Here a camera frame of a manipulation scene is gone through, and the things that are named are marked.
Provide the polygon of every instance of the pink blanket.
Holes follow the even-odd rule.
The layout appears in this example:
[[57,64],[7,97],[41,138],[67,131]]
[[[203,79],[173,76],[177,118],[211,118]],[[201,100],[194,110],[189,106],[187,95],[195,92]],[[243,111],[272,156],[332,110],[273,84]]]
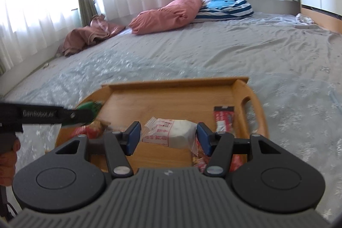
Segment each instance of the pink blanket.
[[129,27],[133,34],[180,28],[194,20],[201,6],[201,0],[174,0],[158,10],[141,12],[132,20]]
[[107,22],[104,15],[95,16],[90,26],[76,28],[68,33],[60,52],[65,56],[79,53],[88,46],[117,35],[124,28],[123,25]]

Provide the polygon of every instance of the gray gripper base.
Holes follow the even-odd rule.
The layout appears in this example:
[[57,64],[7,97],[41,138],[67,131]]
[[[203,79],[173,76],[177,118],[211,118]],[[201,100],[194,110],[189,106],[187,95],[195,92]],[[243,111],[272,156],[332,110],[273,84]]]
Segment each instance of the gray gripper base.
[[196,168],[139,169],[115,179],[102,196],[80,210],[43,214],[24,209],[10,222],[16,228],[324,228],[315,210],[292,215],[261,212],[239,200],[222,178]]

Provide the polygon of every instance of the screw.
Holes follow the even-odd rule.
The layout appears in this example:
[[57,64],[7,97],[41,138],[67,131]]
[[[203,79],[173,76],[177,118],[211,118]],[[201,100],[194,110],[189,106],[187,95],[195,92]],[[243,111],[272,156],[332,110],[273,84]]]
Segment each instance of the screw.
[[220,167],[220,166],[209,166],[207,169],[206,169],[207,173],[209,174],[212,174],[212,175],[218,175],[218,174],[221,174],[223,173],[223,168]]
[[126,175],[130,173],[130,168],[127,166],[117,166],[114,168],[113,172],[117,175]]

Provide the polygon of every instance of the bed sheet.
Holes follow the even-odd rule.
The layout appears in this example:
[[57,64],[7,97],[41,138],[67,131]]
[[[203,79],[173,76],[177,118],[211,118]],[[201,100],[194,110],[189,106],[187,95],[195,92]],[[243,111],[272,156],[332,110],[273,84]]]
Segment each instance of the bed sheet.
[[[341,35],[298,24],[292,16],[259,13],[143,36],[127,30],[52,61],[27,79],[36,81],[35,90],[7,100],[73,107],[105,82],[248,75],[264,106],[271,139],[324,175],[327,189],[317,209],[332,220],[342,199],[342,108],[336,93],[341,92],[341,51]],[[54,73],[50,80],[42,78]],[[248,115],[253,130],[253,111]],[[25,127],[18,169],[52,148],[58,130]]]

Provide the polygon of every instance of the red food wrapper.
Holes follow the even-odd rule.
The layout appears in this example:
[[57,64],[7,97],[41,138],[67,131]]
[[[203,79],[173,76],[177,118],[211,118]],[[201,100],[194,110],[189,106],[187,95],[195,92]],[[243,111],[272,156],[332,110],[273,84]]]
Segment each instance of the red food wrapper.
[[[230,132],[235,134],[233,130],[234,107],[214,107],[214,117],[216,121],[216,132]],[[200,143],[196,140],[198,146],[198,158],[194,160],[195,167],[203,173],[210,157],[206,156],[201,148]],[[237,170],[243,164],[241,155],[233,155],[229,171]]]

